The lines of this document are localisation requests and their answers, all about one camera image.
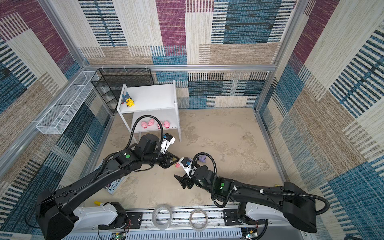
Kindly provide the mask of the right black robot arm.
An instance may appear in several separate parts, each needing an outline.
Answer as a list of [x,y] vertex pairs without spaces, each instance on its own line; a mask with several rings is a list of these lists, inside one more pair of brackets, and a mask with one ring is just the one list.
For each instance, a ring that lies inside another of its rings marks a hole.
[[207,166],[199,165],[197,158],[181,158],[178,165],[186,172],[182,177],[175,177],[183,189],[197,186],[209,192],[218,208],[239,203],[237,219],[241,223],[278,220],[290,223],[300,231],[316,233],[316,217],[330,208],[325,198],[308,194],[290,182],[277,187],[244,184],[219,177],[216,167],[211,171]]

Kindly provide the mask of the yellow blue pokemon toy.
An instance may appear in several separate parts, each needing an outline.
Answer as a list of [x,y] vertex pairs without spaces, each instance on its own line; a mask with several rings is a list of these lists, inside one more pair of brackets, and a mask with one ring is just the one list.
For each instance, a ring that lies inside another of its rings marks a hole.
[[122,100],[121,100],[121,104],[125,104],[127,107],[131,108],[135,105],[135,102],[134,100],[132,99],[132,97],[129,95],[128,92],[124,92],[122,94]]

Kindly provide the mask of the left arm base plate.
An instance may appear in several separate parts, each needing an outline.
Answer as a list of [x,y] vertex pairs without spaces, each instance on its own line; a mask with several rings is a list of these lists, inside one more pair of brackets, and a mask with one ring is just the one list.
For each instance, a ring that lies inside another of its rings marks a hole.
[[122,225],[115,223],[111,225],[99,225],[99,230],[130,230],[139,229],[142,224],[143,212],[127,212]]

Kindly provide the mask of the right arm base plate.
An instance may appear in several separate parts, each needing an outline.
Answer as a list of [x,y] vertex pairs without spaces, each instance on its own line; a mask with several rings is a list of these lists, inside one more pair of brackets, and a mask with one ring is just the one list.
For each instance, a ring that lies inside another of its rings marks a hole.
[[252,220],[246,215],[245,210],[239,209],[225,209],[221,218],[224,220],[225,226],[256,226],[257,223],[264,225],[267,222],[266,219]]

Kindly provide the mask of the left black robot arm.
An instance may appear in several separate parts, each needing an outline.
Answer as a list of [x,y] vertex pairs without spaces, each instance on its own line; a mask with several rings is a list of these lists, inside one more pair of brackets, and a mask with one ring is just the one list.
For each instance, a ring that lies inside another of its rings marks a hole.
[[176,163],[178,158],[168,152],[175,138],[163,132],[165,124],[158,124],[160,137],[146,134],[137,144],[128,143],[124,149],[109,154],[98,169],[80,180],[54,192],[46,189],[39,194],[34,211],[44,239],[62,240],[73,230],[93,226],[127,227],[129,218],[118,202],[85,209],[80,205],[112,182],[141,171],[143,165],[166,169]]

